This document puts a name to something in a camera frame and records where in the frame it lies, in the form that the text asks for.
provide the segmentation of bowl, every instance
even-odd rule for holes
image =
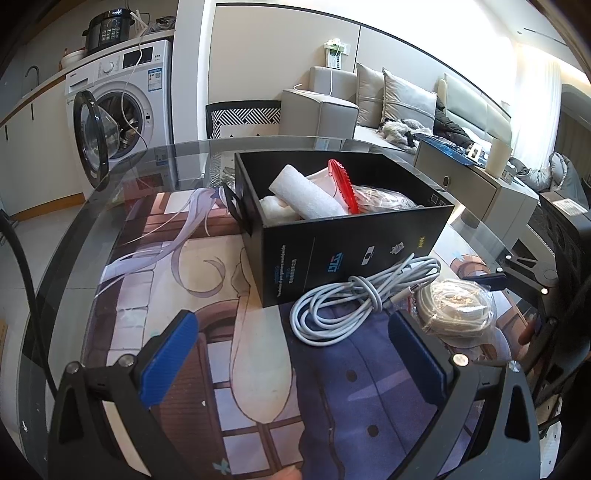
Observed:
[[[62,69],[69,68],[70,66],[74,65],[76,62],[82,60],[84,57],[86,57],[86,49],[85,48],[81,48],[80,50],[73,51],[72,53],[69,53],[68,55],[66,55],[65,57],[62,58],[62,60],[60,62],[61,68]]]

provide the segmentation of usb cable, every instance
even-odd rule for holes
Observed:
[[[411,254],[401,263],[370,277],[349,277],[349,281],[330,283],[310,290],[294,303],[290,324],[296,337],[311,346],[334,345],[357,330],[372,313],[379,313],[384,303],[397,303],[417,288],[430,284],[439,276],[437,258],[414,258]],[[324,318],[319,310],[350,301],[359,307],[342,317]]]

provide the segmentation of metal screw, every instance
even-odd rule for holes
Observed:
[[[80,369],[80,364],[78,362],[70,362],[66,365],[66,372],[69,374],[75,374]]]
[[[515,360],[511,360],[507,366],[509,367],[509,370],[511,370],[514,373],[518,373],[521,370],[521,365],[519,364],[519,362],[516,362]]]
[[[125,355],[121,355],[117,363],[122,367],[131,367],[135,362],[135,357],[131,355],[131,353],[126,353]]]
[[[463,353],[456,353],[452,360],[459,367],[465,367],[469,362],[468,357]]]

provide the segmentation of box handle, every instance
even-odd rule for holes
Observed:
[[[230,215],[232,215],[242,230],[248,233],[248,235],[252,235],[252,227],[246,216],[246,209],[242,204],[242,199],[232,191],[227,183],[222,183],[222,186],[228,212],[230,212]]]

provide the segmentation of washing machine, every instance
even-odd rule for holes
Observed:
[[[80,160],[75,163],[85,198],[89,198],[119,161],[146,148],[173,143],[171,60],[171,43],[160,40],[110,54],[67,74],[65,96],[70,142],[75,158]],[[99,107],[119,128],[119,148],[110,156]],[[161,152],[164,161],[167,150]]]

